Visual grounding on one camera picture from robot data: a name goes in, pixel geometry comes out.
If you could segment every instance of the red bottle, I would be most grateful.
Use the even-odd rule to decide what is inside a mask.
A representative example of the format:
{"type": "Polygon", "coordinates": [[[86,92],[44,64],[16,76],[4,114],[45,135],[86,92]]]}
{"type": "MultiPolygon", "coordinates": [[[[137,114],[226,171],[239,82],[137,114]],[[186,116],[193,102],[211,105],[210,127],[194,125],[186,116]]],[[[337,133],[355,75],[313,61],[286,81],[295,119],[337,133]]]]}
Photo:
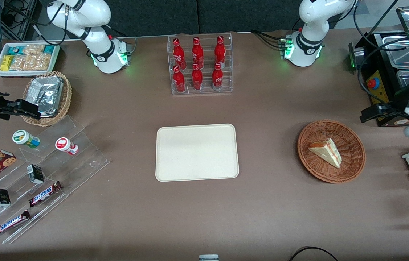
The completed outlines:
{"type": "Polygon", "coordinates": [[[198,37],[193,38],[193,48],[191,49],[191,53],[193,53],[193,62],[197,63],[200,69],[202,69],[204,67],[204,52],[198,37]]]}
{"type": "Polygon", "coordinates": [[[212,72],[212,88],[214,91],[220,91],[222,89],[222,79],[224,74],[221,70],[221,64],[216,63],[214,65],[214,71],[212,72]]]}
{"type": "Polygon", "coordinates": [[[187,62],[185,61],[185,52],[180,46],[180,41],[177,38],[172,40],[172,44],[174,45],[174,60],[176,61],[176,65],[178,65],[180,70],[183,71],[187,68],[187,62]]]}
{"type": "Polygon", "coordinates": [[[191,72],[191,78],[193,79],[193,88],[195,90],[201,90],[203,84],[203,73],[200,70],[198,64],[193,64],[193,72],[191,72]]]}
{"type": "Polygon", "coordinates": [[[173,70],[174,70],[174,75],[172,77],[174,78],[174,84],[176,86],[176,89],[178,92],[184,92],[185,91],[185,77],[183,76],[183,73],[180,72],[180,68],[178,66],[174,66],[173,70]]]}
{"type": "Polygon", "coordinates": [[[219,35],[217,37],[216,49],[214,49],[214,55],[216,55],[216,63],[221,64],[221,68],[225,67],[225,45],[224,37],[219,35]]]}

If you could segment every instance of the acrylic display stand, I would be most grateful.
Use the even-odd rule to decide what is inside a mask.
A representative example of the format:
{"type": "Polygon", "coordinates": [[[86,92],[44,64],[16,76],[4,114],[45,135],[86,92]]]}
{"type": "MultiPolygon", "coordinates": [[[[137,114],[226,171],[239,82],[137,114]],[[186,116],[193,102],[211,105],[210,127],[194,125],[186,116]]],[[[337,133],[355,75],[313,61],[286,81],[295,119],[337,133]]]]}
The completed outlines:
{"type": "Polygon", "coordinates": [[[17,228],[11,228],[0,235],[0,242],[12,243],[31,228],[47,213],[65,200],[73,191],[105,167],[109,161],[93,145],[85,133],[84,127],[66,116],[57,124],[49,127],[40,135],[40,146],[35,149],[22,146],[17,162],[0,173],[0,189],[6,189],[11,205],[0,208],[0,225],[29,210],[32,219],[17,228]],[[77,144],[77,154],[69,155],[55,149],[54,143],[60,137],[67,137],[77,144]],[[39,165],[45,176],[42,184],[31,183],[27,175],[27,166],[39,165]],[[28,200],[59,181],[63,188],[39,205],[30,208],[28,200]]]}
{"type": "Polygon", "coordinates": [[[232,47],[232,34],[231,33],[210,33],[210,34],[200,34],[200,35],[175,35],[168,36],[167,38],[167,54],[169,60],[169,72],[171,75],[171,90],[174,95],[186,95],[186,94],[222,94],[225,92],[232,92],[233,82],[232,82],[232,71],[233,71],[233,59],[232,59],[233,47],[232,47]],[[215,91],[212,88],[212,72],[214,71],[214,49],[217,45],[217,37],[221,35],[224,37],[224,45],[226,49],[225,53],[225,67],[222,68],[224,74],[222,80],[222,89],[220,91],[215,91]],[[191,78],[191,72],[193,71],[193,56],[191,49],[193,48],[193,38],[199,37],[201,46],[204,51],[204,68],[201,69],[203,73],[203,87],[201,90],[195,90],[193,88],[193,81],[191,78]],[[178,38],[180,40],[180,46],[185,52],[185,61],[187,62],[187,68],[183,71],[183,76],[185,77],[185,92],[179,93],[174,85],[174,71],[172,68],[176,65],[174,60],[174,46],[172,40],[178,38]]]}

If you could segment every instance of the sandwich slice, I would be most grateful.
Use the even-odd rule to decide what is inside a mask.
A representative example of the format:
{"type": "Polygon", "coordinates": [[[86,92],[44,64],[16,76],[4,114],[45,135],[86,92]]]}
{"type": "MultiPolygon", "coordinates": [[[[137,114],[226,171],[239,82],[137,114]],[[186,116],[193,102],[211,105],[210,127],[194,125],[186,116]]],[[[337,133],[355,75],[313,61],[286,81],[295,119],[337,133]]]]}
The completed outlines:
{"type": "Polygon", "coordinates": [[[314,142],[309,145],[309,150],[330,163],[333,167],[340,168],[341,155],[332,139],[314,142]]]}

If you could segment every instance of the snickers bar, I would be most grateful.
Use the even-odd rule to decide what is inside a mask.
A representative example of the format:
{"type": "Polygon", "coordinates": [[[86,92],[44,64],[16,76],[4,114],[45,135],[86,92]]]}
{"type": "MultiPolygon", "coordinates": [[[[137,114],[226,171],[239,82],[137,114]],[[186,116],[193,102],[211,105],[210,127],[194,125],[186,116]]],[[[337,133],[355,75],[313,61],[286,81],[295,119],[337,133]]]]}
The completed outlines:
{"type": "Polygon", "coordinates": [[[2,224],[0,226],[0,234],[8,230],[9,228],[16,227],[18,224],[30,220],[32,217],[30,216],[30,213],[28,210],[24,211],[22,214],[18,215],[17,217],[11,219],[10,221],[2,224]]]}
{"type": "Polygon", "coordinates": [[[35,207],[37,204],[43,202],[46,198],[52,195],[54,192],[60,190],[62,185],[60,184],[59,180],[51,185],[51,187],[43,190],[40,194],[36,195],[34,198],[29,199],[30,207],[35,207]]]}

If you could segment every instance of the brown table surface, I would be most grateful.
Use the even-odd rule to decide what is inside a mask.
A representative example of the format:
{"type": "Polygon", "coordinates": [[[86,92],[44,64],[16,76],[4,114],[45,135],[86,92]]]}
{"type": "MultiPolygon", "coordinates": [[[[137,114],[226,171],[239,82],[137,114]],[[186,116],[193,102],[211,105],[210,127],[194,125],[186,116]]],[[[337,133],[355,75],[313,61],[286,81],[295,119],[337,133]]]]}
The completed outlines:
{"type": "MultiPolygon", "coordinates": [[[[252,34],[232,36],[227,96],[172,96],[167,37],[138,39],[131,66],[112,75],[93,66],[81,41],[63,44],[55,70],[72,84],[69,114],[111,163],[17,241],[0,244],[0,260],[189,261],[216,253],[222,261],[279,261],[307,245],[343,261],[409,258],[409,169],[400,157],[409,138],[403,128],[359,121],[369,101],[347,71],[357,32],[330,31],[307,68],[282,61],[252,34]],[[356,180],[327,184],[302,166],[298,134],[320,119],[343,122],[364,143],[367,163],[356,180]],[[220,123],[236,128],[238,177],[156,180],[159,128],[220,123]]],[[[18,99],[28,81],[0,78],[0,91],[18,99]]],[[[43,130],[20,117],[0,127],[0,148],[12,152],[15,130],[43,130]]]]}

